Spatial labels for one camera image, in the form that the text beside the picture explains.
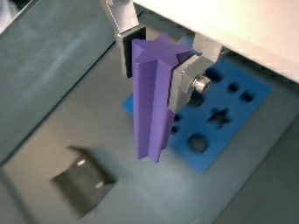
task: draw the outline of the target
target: metal bolt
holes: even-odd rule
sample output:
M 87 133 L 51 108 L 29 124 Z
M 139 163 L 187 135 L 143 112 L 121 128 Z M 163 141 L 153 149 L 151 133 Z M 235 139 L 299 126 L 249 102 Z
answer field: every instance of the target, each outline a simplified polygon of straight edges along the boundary
M 193 81 L 192 81 L 191 85 L 193 86 L 195 90 L 199 93 L 203 93 L 209 88 L 211 79 L 207 76 L 204 76 L 203 74 L 199 74 L 193 78 Z

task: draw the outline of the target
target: blue shape sorter board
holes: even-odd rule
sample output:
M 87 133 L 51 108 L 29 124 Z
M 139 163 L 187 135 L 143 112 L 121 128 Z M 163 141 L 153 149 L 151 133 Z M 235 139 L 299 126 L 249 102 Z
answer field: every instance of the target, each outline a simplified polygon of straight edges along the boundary
M 191 45 L 192 41 L 183 38 L 180 43 Z M 252 75 L 258 71 L 239 58 L 225 56 L 205 71 L 212 80 L 209 89 L 204 94 L 192 93 L 191 102 L 175 117 L 167 148 L 197 172 L 208 168 L 271 90 Z M 132 95 L 123 107 L 133 115 Z M 204 152 L 191 147 L 193 136 L 204 140 Z

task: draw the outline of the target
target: gray metal surface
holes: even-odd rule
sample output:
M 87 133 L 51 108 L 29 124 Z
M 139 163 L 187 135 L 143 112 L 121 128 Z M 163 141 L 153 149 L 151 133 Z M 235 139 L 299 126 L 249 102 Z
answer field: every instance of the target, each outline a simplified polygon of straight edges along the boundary
M 160 164 L 136 161 L 132 119 L 120 107 L 131 83 L 120 67 L 113 46 L 4 166 L 7 175 L 41 224 L 212 223 L 295 119 L 298 98 L 274 91 L 199 175 L 168 150 Z M 49 182 L 76 157 L 69 144 L 92 148 L 117 180 L 81 220 Z
M 4 224 L 36 224 L 3 168 L 0 168 L 0 222 Z
M 131 0 L 100 0 L 107 17 L 116 33 L 123 33 L 139 26 L 136 8 Z
M 113 42 L 99 0 L 35 1 L 0 36 L 0 164 Z
M 215 224 L 295 224 L 299 220 L 299 117 Z

